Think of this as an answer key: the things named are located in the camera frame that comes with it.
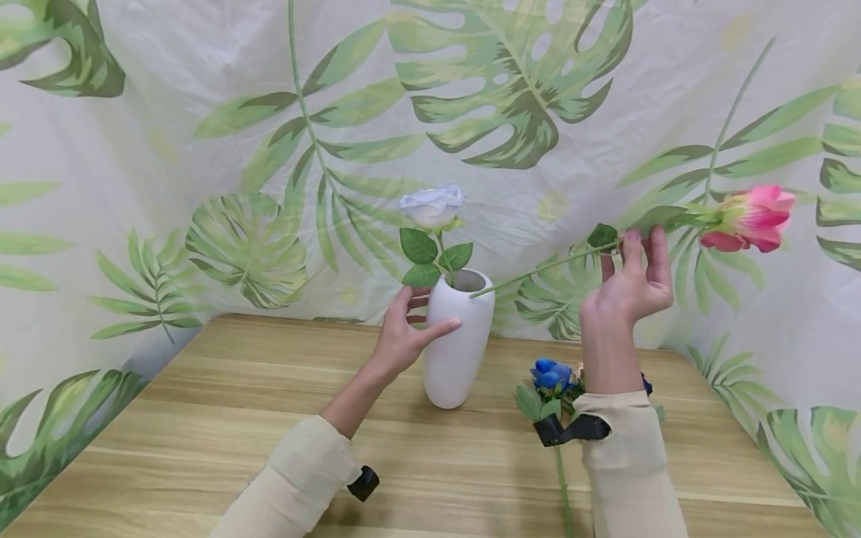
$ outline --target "white vase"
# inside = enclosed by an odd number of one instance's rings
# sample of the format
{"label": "white vase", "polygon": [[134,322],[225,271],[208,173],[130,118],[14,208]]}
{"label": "white vase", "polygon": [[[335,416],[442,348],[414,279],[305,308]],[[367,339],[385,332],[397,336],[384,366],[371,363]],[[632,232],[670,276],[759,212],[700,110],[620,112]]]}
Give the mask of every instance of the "white vase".
{"label": "white vase", "polygon": [[467,400],[484,357],[495,302],[494,292],[469,298],[493,287],[486,275],[461,269],[454,277],[454,287],[440,277],[428,304],[428,326],[448,318],[458,318],[463,323],[424,351],[424,391],[431,403],[442,409],[454,409]]}

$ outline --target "white rose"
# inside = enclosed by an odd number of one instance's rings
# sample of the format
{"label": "white rose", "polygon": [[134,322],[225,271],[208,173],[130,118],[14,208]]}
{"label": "white rose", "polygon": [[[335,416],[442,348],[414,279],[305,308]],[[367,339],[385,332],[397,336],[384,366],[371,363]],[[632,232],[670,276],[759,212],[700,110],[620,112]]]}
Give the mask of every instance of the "white rose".
{"label": "white rose", "polygon": [[463,193],[457,185],[421,189],[400,199],[400,209],[423,228],[440,230],[457,216],[463,205]]}

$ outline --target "pink rose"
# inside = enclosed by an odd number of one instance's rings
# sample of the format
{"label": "pink rose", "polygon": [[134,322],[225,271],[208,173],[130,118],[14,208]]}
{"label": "pink rose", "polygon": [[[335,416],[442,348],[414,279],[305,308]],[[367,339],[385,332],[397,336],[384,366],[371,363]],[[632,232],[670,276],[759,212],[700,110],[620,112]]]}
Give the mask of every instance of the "pink rose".
{"label": "pink rose", "polygon": [[771,252],[780,246],[780,234],[790,225],[795,203],[795,195],[784,192],[779,185],[728,195],[718,206],[721,224],[705,233],[700,243],[721,252],[749,249],[751,244],[760,252]]}

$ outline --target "beige sleeve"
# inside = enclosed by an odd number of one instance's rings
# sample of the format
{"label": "beige sleeve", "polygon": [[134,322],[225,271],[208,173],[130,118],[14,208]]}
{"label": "beige sleeve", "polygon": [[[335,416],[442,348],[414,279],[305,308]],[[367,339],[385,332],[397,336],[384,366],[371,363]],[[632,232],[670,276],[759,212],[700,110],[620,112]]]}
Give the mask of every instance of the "beige sleeve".
{"label": "beige sleeve", "polygon": [[646,393],[588,393],[574,407],[612,429],[602,441],[583,441],[595,538],[687,538],[658,415]]}
{"label": "beige sleeve", "polygon": [[301,538],[356,478],[350,441],[322,417],[309,418],[278,443],[210,538]]}

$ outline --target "wood grain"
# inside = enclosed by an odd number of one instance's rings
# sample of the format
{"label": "wood grain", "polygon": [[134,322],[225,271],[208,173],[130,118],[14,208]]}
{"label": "wood grain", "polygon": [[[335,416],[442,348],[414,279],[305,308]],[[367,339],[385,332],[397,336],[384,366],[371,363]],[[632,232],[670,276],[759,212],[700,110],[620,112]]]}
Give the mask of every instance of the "wood grain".
{"label": "wood grain", "polygon": [[[285,431],[368,356],[376,330],[276,318],[217,318],[3,534],[6,538],[206,537]],[[558,538],[552,453],[511,393],[538,356],[580,361],[564,343],[492,339],[467,403],[424,396],[421,365],[383,394],[354,441],[381,485],[344,492],[314,538]],[[642,351],[666,408],[672,480],[693,538],[825,536],[699,373]],[[591,536],[579,447],[564,451],[578,536]]]}

